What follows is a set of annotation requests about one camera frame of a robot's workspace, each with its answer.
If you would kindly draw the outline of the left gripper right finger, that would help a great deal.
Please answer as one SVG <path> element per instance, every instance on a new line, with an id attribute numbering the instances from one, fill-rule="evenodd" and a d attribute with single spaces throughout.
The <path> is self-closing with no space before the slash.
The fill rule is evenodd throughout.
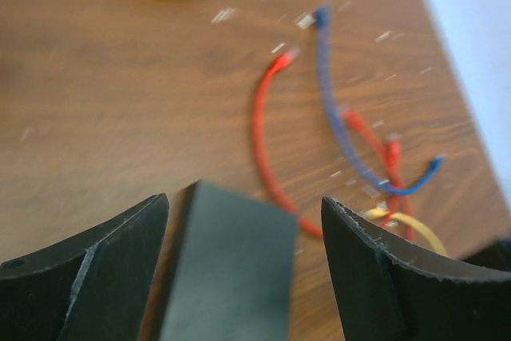
<path id="1" fill-rule="evenodd" d="M 463 260 L 422 248 L 330 197 L 321 208 L 347 340 L 508 340 L 510 239 Z"/>

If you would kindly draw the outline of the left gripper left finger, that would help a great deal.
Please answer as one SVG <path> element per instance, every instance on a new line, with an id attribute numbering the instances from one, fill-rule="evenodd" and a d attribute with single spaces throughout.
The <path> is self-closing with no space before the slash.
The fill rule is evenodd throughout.
<path id="1" fill-rule="evenodd" d="M 136 340 L 168 222 L 164 194 L 1 264 L 3 340 Z"/>

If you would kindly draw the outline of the black network switch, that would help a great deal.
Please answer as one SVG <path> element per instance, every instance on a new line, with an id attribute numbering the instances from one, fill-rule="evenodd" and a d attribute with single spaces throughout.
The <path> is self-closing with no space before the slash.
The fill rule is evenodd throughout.
<path id="1" fill-rule="evenodd" d="M 285 340 L 295 216 L 197 181 L 178 192 L 143 340 Z"/>

